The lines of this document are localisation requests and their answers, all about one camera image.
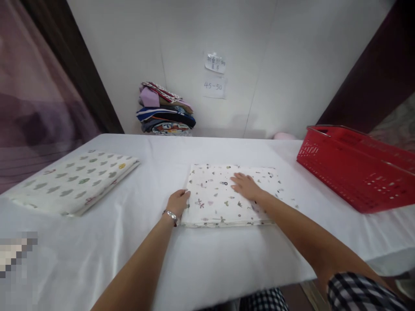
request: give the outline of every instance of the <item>plaid shirt sleeve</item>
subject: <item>plaid shirt sleeve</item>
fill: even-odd
[[[327,298],[332,310],[399,310],[405,304],[390,290],[372,279],[345,272],[329,281]]]

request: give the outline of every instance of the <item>dark wooden frame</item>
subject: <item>dark wooden frame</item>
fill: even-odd
[[[368,133],[415,92],[414,13],[396,1],[317,124]]]
[[[103,132],[124,133],[66,0],[20,0]]]

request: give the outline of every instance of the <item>forearm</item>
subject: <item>forearm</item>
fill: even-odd
[[[269,193],[256,200],[316,272],[323,288],[338,272],[359,273],[382,284],[382,279],[350,248],[320,225]]]
[[[150,310],[174,221],[164,214],[92,311]]]

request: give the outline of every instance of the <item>stack of folded clothes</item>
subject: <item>stack of folded clothes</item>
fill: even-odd
[[[190,136],[196,125],[192,107],[182,97],[152,82],[140,87],[140,105],[137,118],[143,132],[158,135]]]

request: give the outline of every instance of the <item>white tablecloth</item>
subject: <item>white tablecloth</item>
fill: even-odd
[[[6,292],[26,309],[89,310],[156,224],[192,163],[271,166],[292,187],[300,211],[364,260],[398,274],[415,266],[415,206],[361,215],[296,162],[301,141],[103,134],[89,149],[136,156],[141,165],[80,218],[46,215],[0,196],[0,238],[37,232],[38,245],[8,278]],[[259,289],[313,278],[276,226],[176,228],[164,260],[155,310],[194,310]]]

